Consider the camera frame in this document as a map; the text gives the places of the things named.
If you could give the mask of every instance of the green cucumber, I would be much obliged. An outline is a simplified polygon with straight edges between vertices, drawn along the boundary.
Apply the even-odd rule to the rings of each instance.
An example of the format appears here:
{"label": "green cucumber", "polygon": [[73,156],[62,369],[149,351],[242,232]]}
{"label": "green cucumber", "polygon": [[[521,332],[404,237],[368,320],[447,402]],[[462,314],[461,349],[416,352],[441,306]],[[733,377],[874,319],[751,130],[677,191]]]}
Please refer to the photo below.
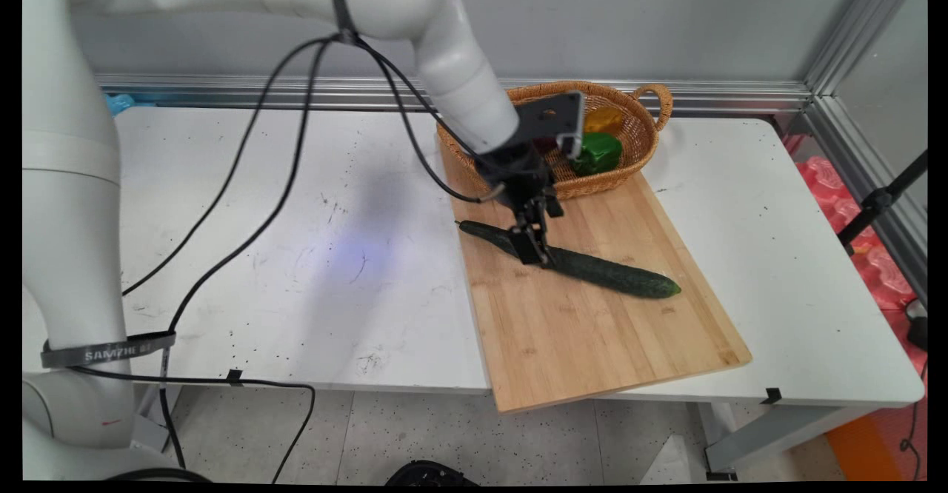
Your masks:
{"label": "green cucumber", "polygon": [[[458,227],[471,236],[494,244],[511,256],[517,256],[504,229],[474,221],[461,221]],[[658,273],[554,246],[550,247],[550,254],[555,263],[555,266],[550,267],[551,270],[620,293],[647,298],[668,298],[681,293],[681,287],[674,280]]]}

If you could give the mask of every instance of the floor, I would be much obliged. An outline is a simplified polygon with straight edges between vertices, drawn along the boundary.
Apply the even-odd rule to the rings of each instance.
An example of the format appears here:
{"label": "floor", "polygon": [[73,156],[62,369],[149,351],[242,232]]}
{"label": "floor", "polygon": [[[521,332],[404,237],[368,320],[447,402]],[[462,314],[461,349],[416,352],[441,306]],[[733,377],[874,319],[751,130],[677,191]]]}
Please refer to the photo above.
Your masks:
{"label": "floor", "polygon": [[[308,405],[295,389],[183,389],[173,418],[187,468],[216,482],[268,483]],[[766,411],[735,405],[738,425]],[[670,435],[704,482],[696,406],[585,400],[498,415],[491,396],[317,392],[280,483],[383,484],[410,460],[435,460],[482,486],[636,484]],[[166,450],[173,458],[173,450]],[[738,467],[741,482],[843,480],[822,436]]]}

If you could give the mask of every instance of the basket handle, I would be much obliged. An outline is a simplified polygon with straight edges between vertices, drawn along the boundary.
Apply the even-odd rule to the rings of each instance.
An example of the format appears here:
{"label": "basket handle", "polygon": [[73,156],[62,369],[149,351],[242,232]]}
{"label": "basket handle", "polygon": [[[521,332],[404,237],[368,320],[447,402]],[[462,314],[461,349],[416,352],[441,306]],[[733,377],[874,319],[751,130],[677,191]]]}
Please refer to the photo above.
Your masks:
{"label": "basket handle", "polygon": [[671,118],[671,92],[668,91],[666,86],[661,84],[646,84],[629,95],[632,95],[632,98],[637,101],[639,96],[645,92],[653,92],[653,94],[658,96],[660,109],[658,113],[658,120],[655,121],[655,132],[658,132],[661,129],[664,129],[664,125],[668,122],[668,118]]}

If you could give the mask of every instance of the wicker basket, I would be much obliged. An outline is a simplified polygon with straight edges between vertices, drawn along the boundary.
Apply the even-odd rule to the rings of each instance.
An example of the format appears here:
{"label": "wicker basket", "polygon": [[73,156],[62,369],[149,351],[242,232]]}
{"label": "wicker basket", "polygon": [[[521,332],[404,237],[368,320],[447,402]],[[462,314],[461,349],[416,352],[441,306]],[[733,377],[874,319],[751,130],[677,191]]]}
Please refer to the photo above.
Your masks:
{"label": "wicker basket", "polygon": [[[546,161],[553,166],[553,176],[556,181],[556,195],[560,200],[572,199],[582,195],[605,192],[618,187],[629,180],[638,170],[651,159],[658,146],[658,131],[664,128],[671,116],[671,92],[661,84],[646,84],[631,94],[625,94],[601,84],[580,81],[560,81],[549,84],[538,84],[515,88],[507,92],[514,104],[534,101],[542,96],[556,95],[566,91],[579,90],[586,95],[586,114],[600,106],[613,106],[625,114],[622,131],[616,136],[622,142],[622,158],[619,166],[610,172],[599,175],[577,176],[568,162],[562,161],[563,155],[559,151],[552,151],[546,155]],[[638,98],[644,92],[653,92],[658,96],[661,109],[658,121],[653,121],[649,111],[639,103]],[[474,159],[464,153],[464,150],[451,135],[438,125],[438,138],[444,143],[454,159],[461,162],[464,172],[484,192],[489,187],[484,179],[474,169]]]}

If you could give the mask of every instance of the black cable clip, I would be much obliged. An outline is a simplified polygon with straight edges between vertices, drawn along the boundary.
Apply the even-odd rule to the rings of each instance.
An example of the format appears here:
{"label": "black cable clip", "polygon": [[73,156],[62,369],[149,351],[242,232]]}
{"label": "black cable clip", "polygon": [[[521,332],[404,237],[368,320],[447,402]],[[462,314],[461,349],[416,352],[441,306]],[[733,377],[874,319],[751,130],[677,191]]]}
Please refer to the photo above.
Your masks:
{"label": "black cable clip", "polygon": [[47,339],[43,343],[40,359],[45,369],[55,369],[143,357],[143,355],[170,348],[175,344],[175,336],[176,333],[173,330],[148,332],[148,334],[129,335],[126,341],[56,351],[50,350],[50,341]]}
{"label": "black cable clip", "polygon": [[336,27],[339,29],[339,42],[346,45],[355,45],[358,41],[358,31],[353,18],[349,15],[346,0],[333,0],[333,10],[336,12]]}

